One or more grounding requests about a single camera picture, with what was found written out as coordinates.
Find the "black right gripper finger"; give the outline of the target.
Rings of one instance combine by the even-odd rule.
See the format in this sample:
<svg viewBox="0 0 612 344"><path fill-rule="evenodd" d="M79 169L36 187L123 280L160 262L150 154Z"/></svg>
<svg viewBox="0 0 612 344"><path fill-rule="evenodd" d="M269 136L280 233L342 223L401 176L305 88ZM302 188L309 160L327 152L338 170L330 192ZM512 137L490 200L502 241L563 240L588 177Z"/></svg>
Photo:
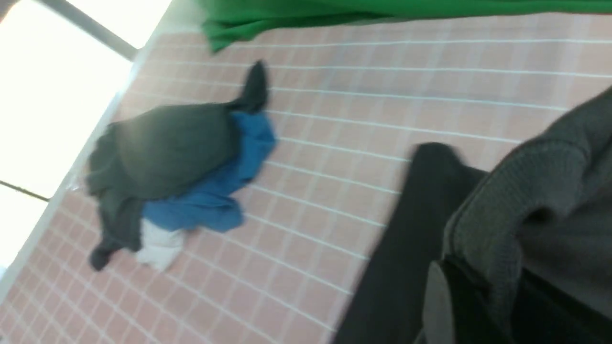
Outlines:
<svg viewBox="0 0 612 344"><path fill-rule="evenodd" d="M609 344L611 320L525 270L511 330L487 307L487 285L453 260L430 264L422 311L424 344Z"/></svg>

